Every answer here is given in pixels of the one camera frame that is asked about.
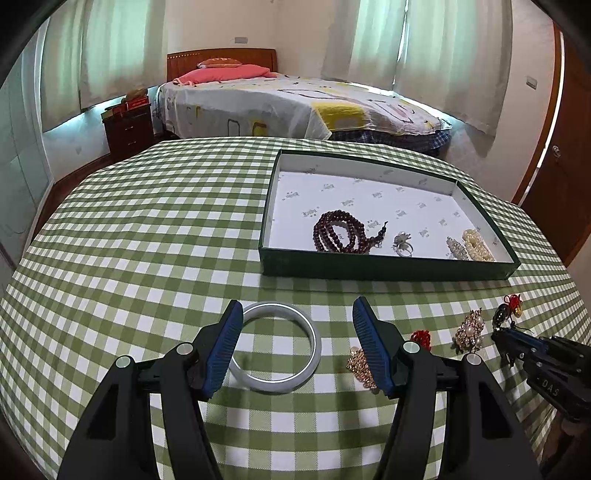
nightstand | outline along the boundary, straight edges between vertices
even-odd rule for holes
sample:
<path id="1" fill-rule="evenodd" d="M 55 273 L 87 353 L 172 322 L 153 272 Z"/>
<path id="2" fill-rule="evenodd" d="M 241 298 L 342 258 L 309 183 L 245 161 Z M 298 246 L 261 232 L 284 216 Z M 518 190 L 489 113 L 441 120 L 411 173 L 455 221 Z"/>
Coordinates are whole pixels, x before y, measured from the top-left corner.
<path id="1" fill-rule="evenodd" d="M 154 145 L 150 106 L 144 105 L 103 120 L 111 155 L 124 160 Z"/>

pillow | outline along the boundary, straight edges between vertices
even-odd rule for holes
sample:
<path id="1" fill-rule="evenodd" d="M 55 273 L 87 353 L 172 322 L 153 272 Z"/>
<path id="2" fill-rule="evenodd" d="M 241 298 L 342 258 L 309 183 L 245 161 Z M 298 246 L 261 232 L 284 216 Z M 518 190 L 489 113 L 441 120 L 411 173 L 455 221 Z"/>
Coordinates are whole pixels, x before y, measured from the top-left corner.
<path id="1" fill-rule="evenodd" d="M 223 82 L 224 80 L 253 79 L 256 77 L 276 78 L 266 67 L 258 65 L 239 65 L 233 69 L 197 69 L 174 79 L 175 85 L 195 86 L 199 83 Z"/>
<path id="2" fill-rule="evenodd" d="M 224 57 L 218 57 L 216 59 L 207 59 L 203 60 L 201 63 L 197 65 L 198 69 L 222 69 L 222 68 L 232 68 L 238 67 L 242 65 L 242 62 L 239 60 L 234 59 L 227 59 Z"/>

ring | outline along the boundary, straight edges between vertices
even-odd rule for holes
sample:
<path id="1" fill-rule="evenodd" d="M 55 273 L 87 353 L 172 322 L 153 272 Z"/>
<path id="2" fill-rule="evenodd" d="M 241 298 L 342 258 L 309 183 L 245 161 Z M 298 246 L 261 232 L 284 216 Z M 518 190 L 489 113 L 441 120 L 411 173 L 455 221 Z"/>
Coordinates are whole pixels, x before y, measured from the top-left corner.
<path id="1" fill-rule="evenodd" d="M 396 245 L 396 253 L 404 258 L 409 258 L 412 257 L 413 255 L 413 246 L 411 244 L 409 244 L 408 242 L 404 242 L 402 244 L 398 244 Z"/>
<path id="2" fill-rule="evenodd" d="M 232 375 L 234 375 L 236 380 L 238 380 L 244 386 L 251 388 L 252 390 L 273 393 L 288 393 L 292 390 L 295 390 L 302 383 L 308 380 L 320 363 L 320 354 L 322 352 L 322 342 L 320 341 L 320 335 L 316 325 L 314 325 L 314 323 L 301 311 L 292 305 L 286 305 L 284 303 L 277 303 L 274 301 L 260 301 L 259 303 L 254 303 L 245 308 L 244 323 L 255 317 L 265 314 L 271 314 L 294 320 L 304 329 L 308 335 L 308 338 L 310 339 L 310 346 L 312 349 L 310 360 L 308 360 L 308 363 L 301 372 L 281 380 L 263 380 L 262 378 L 253 377 L 247 374 L 236 363 L 234 357 L 232 357 L 230 360 L 230 372 L 232 372 Z"/>

tablecloth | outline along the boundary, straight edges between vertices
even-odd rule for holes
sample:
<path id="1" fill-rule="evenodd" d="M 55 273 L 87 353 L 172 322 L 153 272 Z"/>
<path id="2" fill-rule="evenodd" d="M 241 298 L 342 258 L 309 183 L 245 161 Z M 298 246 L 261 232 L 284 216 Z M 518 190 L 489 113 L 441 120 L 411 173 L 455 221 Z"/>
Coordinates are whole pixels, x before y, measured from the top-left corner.
<path id="1" fill-rule="evenodd" d="M 522 265 L 507 281 L 382 283 L 269 278 L 257 251 L 272 165 L 280 148 L 359 155 L 455 177 L 470 189 Z M 0 407 L 49 478 L 57 475 L 77 419 L 119 355 L 156 358 L 217 322 L 230 299 L 295 304 L 316 322 L 322 360 L 290 394 L 243 389 L 228 374 L 201 408 L 226 479 L 371 478 L 395 402 L 363 389 L 345 368 L 359 345 L 351 305 L 365 295 L 379 318 L 408 337 L 431 332 L 433 353 L 455 356 L 452 336 L 470 309 L 487 320 L 480 354 L 539 454 L 553 409 L 518 365 L 501 367 L 491 318 L 520 293 L 520 325 L 536 335 L 588 342 L 587 310 L 545 237 L 517 206 L 484 192 L 436 158 L 384 145 L 272 138 L 162 142 L 89 176 L 25 253 L 0 303 Z M 297 371 L 310 347 L 287 320 L 245 327 L 236 359 L 255 374 Z M 160 475 L 173 478 L 160 397 L 152 433 Z M 426 478 L 436 476 L 445 397 L 438 394 Z"/>

wooden door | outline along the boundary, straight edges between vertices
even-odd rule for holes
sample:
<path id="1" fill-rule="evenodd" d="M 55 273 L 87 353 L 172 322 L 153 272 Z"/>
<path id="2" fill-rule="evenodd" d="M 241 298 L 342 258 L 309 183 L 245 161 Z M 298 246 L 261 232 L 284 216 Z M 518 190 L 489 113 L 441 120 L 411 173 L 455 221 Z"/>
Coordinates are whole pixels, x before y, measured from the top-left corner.
<path id="1" fill-rule="evenodd" d="M 591 73 L 564 40 L 564 88 L 556 127 L 522 208 L 568 265 L 591 232 Z"/>

